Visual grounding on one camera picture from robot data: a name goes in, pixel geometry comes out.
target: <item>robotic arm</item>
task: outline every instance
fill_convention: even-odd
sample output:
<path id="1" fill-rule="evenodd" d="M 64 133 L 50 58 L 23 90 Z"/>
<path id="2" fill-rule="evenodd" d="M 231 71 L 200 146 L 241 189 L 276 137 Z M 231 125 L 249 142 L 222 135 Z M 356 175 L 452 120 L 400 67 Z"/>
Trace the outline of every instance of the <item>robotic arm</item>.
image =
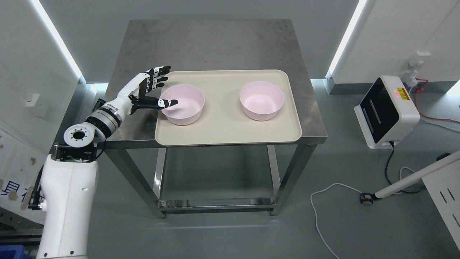
<path id="1" fill-rule="evenodd" d="M 64 133 L 64 141 L 71 147 L 85 147 L 105 141 L 121 125 L 126 115 L 133 114 L 137 109 L 163 109 L 178 103 L 177 100 L 163 100 L 148 97 L 150 91 L 164 86 L 164 77 L 170 66 L 152 68 L 137 74 L 123 87 L 117 97 L 105 102 L 99 99 L 93 113 L 85 122 L 69 127 Z"/>
<path id="2" fill-rule="evenodd" d="M 98 181 L 96 145 L 110 137 L 126 115 L 137 109 L 163 109 L 178 103 L 145 96 L 162 87 L 171 67 L 152 68 L 137 74 L 109 102 L 99 99 L 93 113 L 64 133 L 67 145 L 54 145 L 42 170 L 46 199 L 38 204 L 38 180 L 29 208 L 46 211 L 45 227 L 37 258 L 87 259 L 91 206 Z"/>

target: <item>led light strip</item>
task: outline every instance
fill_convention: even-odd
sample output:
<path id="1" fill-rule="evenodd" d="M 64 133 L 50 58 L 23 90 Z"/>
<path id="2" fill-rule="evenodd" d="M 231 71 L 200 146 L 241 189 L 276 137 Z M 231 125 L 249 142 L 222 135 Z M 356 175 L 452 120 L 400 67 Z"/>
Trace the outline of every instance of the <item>led light strip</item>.
<path id="1" fill-rule="evenodd" d="M 353 13 L 353 16 L 351 17 L 350 23 L 348 24 L 348 27 L 346 28 L 344 36 L 342 37 L 342 41 L 340 42 L 339 47 L 337 48 L 337 51 L 335 52 L 334 58 L 332 59 L 331 65 L 329 66 L 329 73 L 331 75 L 334 72 L 335 67 L 337 66 L 337 63 L 339 62 L 340 57 L 342 56 L 348 41 L 350 40 L 351 34 L 355 30 L 356 24 L 358 23 L 358 20 L 361 16 L 361 13 L 367 1 L 368 0 L 359 0 L 358 5 L 356 6 L 355 12 Z"/>
<path id="2" fill-rule="evenodd" d="M 45 9 L 41 5 L 40 1 L 30 0 L 30 2 L 34 6 L 35 10 L 37 11 L 38 15 L 40 16 L 45 26 L 48 28 L 51 35 L 53 36 L 54 41 L 57 43 L 57 45 L 61 49 L 62 54 L 66 58 L 67 62 L 69 63 L 72 70 L 74 71 L 75 75 L 78 78 L 80 78 L 82 76 L 80 68 L 78 68 L 77 63 L 75 62 L 74 58 L 72 58 L 72 55 L 70 54 L 69 50 L 65 46 L 64 41 L 62 40 L 61 36 L 58 33 L 58 30 L 56 29 L 56 27 L 54 27 L 53 22 L 51 21 L 50 17 L 48 16 Z"/>

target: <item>bowl rim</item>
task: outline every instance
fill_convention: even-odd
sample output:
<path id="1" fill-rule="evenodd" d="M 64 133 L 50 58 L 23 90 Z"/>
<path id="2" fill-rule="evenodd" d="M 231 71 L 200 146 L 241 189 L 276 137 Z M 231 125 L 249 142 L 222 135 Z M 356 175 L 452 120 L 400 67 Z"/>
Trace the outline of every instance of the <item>bowl rim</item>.
<path id="1" fill-rule="evenodd" d="M 281 96 L 282 96 L 282 102 L 281 102 L 281 105 L 280 105 L 280 107 L 279 107 L 278 109 L 276 109 L 274 112 L 269 112 L 269 113 L 260 113 L 260 112 L 255 112 L 255 111 L 253 111 L 253 110 L 249 109 L 248 107 L 246 107 L 246 105 L 244 105 L 244 103 L 243 103 L 243 100 L 241 99 L 241 92 L 243 91 L 243 89 L 244 89 L 244 88 L 246 88 L 246 87 L 250 87 L 250 85 L 251 85 L 252 83 L 256 83 L 256 82 L 263 82 L 263 83 L 268 83 L 268 84 L 271 84 L 271 85 L 275 86 L 275 87 L 276 87 L 276 89 L 278 89 L 278 91 L 281 93 Z M 274 84 L 274 83 L 272 83 L 272 82 L 269 82 L 269 81 L 264 81 L 264 80 L 257 80 L 257 81 L 252 81 L 252 82 L 249 82 L 249 83 L 247 83 L 245 86 L 243 86 L 243 88 L 241 88 L 241 90 L 240 90 L 240 102 L 241 102 L 241 105 L 242 105 L 242 106 L 243 106 L 245 109 L 247 109 L 248 111 L 250 111 L 250 112 L 252 112 L 252 113 L 255 113 L 255 114 L 260 114 L 260 115 L 268 115 L 268 114 L 273 114 L 273 113 L 276 113 L 276 112 L 278 112 L 278 111 L 281 109 L 281 107 L 283 107 L 283 105 L 284 105 L 284 93 L 283 93 L 283 91 L 282 91 L 282 90 L 281 90 L 281 89 L 280 89 L 280 88 L 279 88 L 277 85 L 275 85 L 275 84 Z"/>
<path id="2" fill-rule="evenodd" d="M 199 109 L 197 112 L 195 112 L 193 115 L 188 116 L 188 117 L 185 117 L 185 118 L 177 118 L 177 117 L 174 117 L 174 116 L 167 115 L 167 113 L 164 112 L 164 111 L 168 111 L 168 108 L 162 109 L 161 112 L 162 112 L 166 117 L 173 118 L 173 119 L 178 119 L 178 120 L 181 120 L 181 119 L 188 119 L 188 118 L 191 118 L 191 117 L 195 116 L 196 114 L 198 114 L 200 111 L 203 110 L 204 104 L 205 104 L 205 102 L 206 102 L 206 98 L 205 98 L 203 92 L 202 92 L 198 87 L 193 86 L 193 85 L 191 85 L 191 84 L 176 84 L 176 85 L 173 85 L 173 86 L 171 86 L 171 87 L 168 87 L 168 89 L 164 90 L 164 91 L 161 93 L 160 99 L 162 99 L 162 95 L 163 95 L 165 92 L 167 92 L 169 89 L 172 89 L 172 88 L 174 88 L 174 87 L 176 87 L 176 86 L 187 86 L 187 87 L 194 88 L 194 89 L 198 90 L 198 92 L 199 92 L 199 93 L 201 94 L 201 96 L 203 97 L 203 102 L 201 103 L 201 107 L 200 107 L 200 109 Z"/>

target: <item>table top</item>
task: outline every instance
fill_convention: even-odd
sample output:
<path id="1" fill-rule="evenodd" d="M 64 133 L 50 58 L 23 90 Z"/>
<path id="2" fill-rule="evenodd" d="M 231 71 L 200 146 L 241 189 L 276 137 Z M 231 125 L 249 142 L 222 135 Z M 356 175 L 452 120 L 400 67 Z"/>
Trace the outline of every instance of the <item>table top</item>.
<path id="1" fill-rule="evenodd" d="M 327 138 L 291 20 L 132 20 L 104 99 L 115 99 L 138 73 L 161 65 L 171 71 L 282 70 L 302 128 L 295 144 L 319 144 Z M 155 89 L 149 96 L 160 92 Z M 127 116 L 106 148 L 160 147 L 157 116 L 151 110 Z"/>

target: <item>warning label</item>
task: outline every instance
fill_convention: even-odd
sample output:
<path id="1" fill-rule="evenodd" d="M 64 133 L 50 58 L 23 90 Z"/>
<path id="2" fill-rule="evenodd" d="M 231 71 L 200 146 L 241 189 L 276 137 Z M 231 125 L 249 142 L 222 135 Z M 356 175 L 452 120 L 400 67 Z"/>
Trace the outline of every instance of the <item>warning label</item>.
<path id="1" fill-rule="evenodd" d="M 398 92 L 401 95 L 401 99 L 406 100 L 406 101 L 410 100 L 409 95 L 407 94 L 405 88 L 398 87 Z"/>

